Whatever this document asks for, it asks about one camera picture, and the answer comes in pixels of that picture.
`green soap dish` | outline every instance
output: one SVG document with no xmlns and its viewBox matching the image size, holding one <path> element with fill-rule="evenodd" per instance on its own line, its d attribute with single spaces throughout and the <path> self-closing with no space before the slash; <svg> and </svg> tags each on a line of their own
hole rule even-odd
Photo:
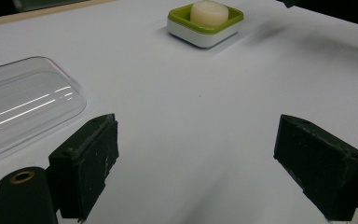
<svg viewBox="0 0 358 224">
<path fill-rule="evenodd" d="M 243 23 L 243 13 L 228 8 L 228 20 L 215 27 L 204 27 L 190 21 L 193 4 L 173 9 L 168 14 L 168 31 L 198 47 L 209 48 L 236 34 Z"/>
</svg>

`transparent plastic box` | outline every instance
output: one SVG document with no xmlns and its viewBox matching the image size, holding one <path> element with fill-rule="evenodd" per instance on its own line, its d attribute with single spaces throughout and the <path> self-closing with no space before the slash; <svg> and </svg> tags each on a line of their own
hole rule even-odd
<svg viewBox="0 0 358 224">
<path fill-rule="evenodd" d="M 85 106 L 76 82 L 48 58 L 0 66 L 0 154 L 73 118 Z"/>
</svg>

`white soap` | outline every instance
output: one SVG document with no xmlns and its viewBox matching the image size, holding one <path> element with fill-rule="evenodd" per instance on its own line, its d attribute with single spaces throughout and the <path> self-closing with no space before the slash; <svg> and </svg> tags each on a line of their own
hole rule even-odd
<svg viewBox="0 0 358 224">
<path fill-rule="evenodd" d="M 190 20 L 201 26 L 214 27 L 228 20 L 228 8 L 214 1 L 199 1 L 191 8 Z"/>
</svg>

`white surface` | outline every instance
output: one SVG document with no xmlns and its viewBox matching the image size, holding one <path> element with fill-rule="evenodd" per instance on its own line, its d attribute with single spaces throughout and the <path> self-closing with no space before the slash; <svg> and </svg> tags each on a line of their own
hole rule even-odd
<svg viewBox="0 0 358 224">
<path fill-rule="evenodd" d="M 167 19 L 167 30 L 171 34 L 176 35 L 200 48 L 209 48 L 218 44 L 221 41 L 224 41 L 226 38 L 235 35 L 240 30 L 242 24 L 243 21 L 239 21 L 215 35 L 203 35 L 201 33 L 188 29 L 184 25 Z"/>
<path fill-rule="evenodd" d="M 166 30 L 168 12 L 190 3 L 122 0 L 0 25 L 0 64 L 49 57 L 88 100 L 77 120 L 0 161 L 0 178 L 47 167 L 82 124 L 115 112 L 120 157 L 88 223 L 327 223 L 273 148 L 282 113 L 358 148 L 358 25 L 229 0 L 244 25 L 197 49 Z"/>
</svg>

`white tabletop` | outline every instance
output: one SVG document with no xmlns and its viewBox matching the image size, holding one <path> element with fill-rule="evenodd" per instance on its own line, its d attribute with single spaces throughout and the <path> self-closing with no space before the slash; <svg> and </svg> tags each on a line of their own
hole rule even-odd
<svg viewBox="0 0 358 224">
<path fill-rule="evenodd" d="M 358 148 L 358 25 L 277 1 L 227 0 L 244 25 L 198 49 L 166 29 L 168 12 L 189 3 L 121 0 L 0 25 L 0 65 L 49 57 L 88 100 L 1 160 L 0 178 L 48 167 L 81 125 L 113 112 L 120 157 L 88 223 L 327 223 L 273 149 L 281 114 Z"/>
</svg>

